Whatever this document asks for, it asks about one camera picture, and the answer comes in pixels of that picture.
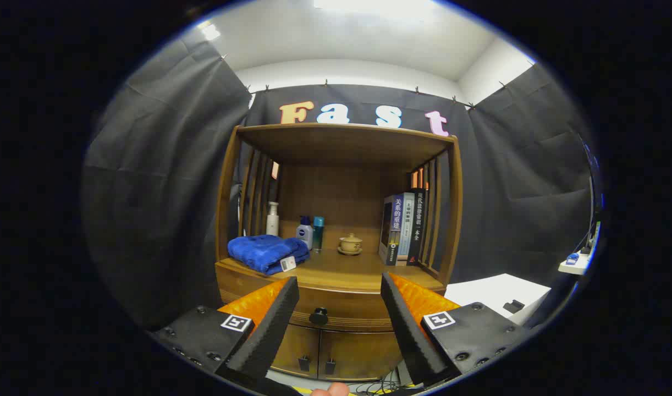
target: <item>book spine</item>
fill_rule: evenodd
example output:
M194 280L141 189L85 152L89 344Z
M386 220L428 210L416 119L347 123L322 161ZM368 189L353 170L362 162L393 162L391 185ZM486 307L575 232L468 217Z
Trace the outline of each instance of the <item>book spine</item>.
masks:
M399 231L391 231L389 233L389 241L387 244L387 261L385 265L397 265L397 250L399 248Z
M402 231L402 194L392 196L392 218L390 219L389 243L387 245L388 266L397 264L397 252L399 251L399 238Z
M416 265L419 260L419 250L421 248L424 231L425 206L426 200L424 197L424 190L417 190L414 198L414 221L412 224L411 242L409 245L409 254L407 255L408 266Z
M402 208L402 233L399 239L399 251L397 260L406 261L409 253L409 245L412 234L412 214L414 212L414 194L405 192L403 194L404 205Z

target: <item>wooden cabinet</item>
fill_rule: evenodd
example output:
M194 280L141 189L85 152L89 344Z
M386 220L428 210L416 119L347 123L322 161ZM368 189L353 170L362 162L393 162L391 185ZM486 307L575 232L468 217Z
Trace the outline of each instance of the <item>wooden cabinet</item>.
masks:
M402 361L394 333L321 331L319 378L377 380Z
M272 368L296 376L317 378L319 333L313 328L288 325Z
M243 169L240 235L228 235L230 188L241 144L250 146ZM447 153L449 171L441 171ZM280 165L278 180L271 177ZM440 218L441 178L450 177L451 203ZM427 188L427 215L421 260L412 266L385 266L378 256L382 201L413 185ZM388 271L444 294L458 248L462 209L461 155L455 137L374 125L298 123L236 127L224 156L216 205L216 279L224 303L268 283L296 276L299 302L273 367L311 378L360 381L379 378L401 361L387 309L379 295ZM323 216L323 250L286 273L266 276L228 255L228 241L265 233L268 201L280 206L279 235L294 236L300 215ZM444 254L435 259L439 229L446 232ZM363 252L336 250L339 237L356 233ZM310 321L325 309L325 323ZM299 358L307 356L303 370Z

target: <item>book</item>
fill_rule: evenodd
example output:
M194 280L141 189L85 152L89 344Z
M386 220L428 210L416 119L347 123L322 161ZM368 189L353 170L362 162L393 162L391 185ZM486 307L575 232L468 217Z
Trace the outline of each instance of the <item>book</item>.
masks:
M406 266L409 258L410 242L412 236L412 223L414 220L414 193L402 194L402 231L399 236L399 248L397 250L398 266Z
M403 195L387 196L382 205L381 241L378 253L386 266L397 264L399 240L402 231Z
M426 222L426 190L424 188L413 188L414 193L414 222L412 223L411 240L409 242L409 254L407 255L407 265L416 266L420 259L420 250L422 238L424 236L424 225Z

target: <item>white wall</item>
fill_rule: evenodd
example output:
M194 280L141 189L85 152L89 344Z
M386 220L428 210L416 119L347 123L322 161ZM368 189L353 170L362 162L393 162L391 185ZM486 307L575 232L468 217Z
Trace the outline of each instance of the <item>white wall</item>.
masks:
M446 78L424 73L410 68L387 63L348 59L311 59L291 62L271 63L235 71L243 85L250 85L250 91L294 85L359 84L400 88L444 98L456 96L458 101L466 101L459 85Z
M502 88L528 68L534 60L502 38L495 38L458 81L464 97L474 105Z

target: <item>drawer knob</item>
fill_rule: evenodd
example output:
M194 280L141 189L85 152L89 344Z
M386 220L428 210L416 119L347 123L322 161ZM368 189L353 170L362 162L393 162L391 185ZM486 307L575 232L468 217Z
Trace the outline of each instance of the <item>drawer knob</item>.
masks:
M329 361L326 362L326 375L332 376L335 369L336 369L336 362L334 361L334 359L329 359Z
M315 325L323 326L326 322L329 321L328 313L326 308L317 308L314 309L314 313L309 315L309 321Z
M301 371L309 371L309 358L306 355L298 358L298 362Z

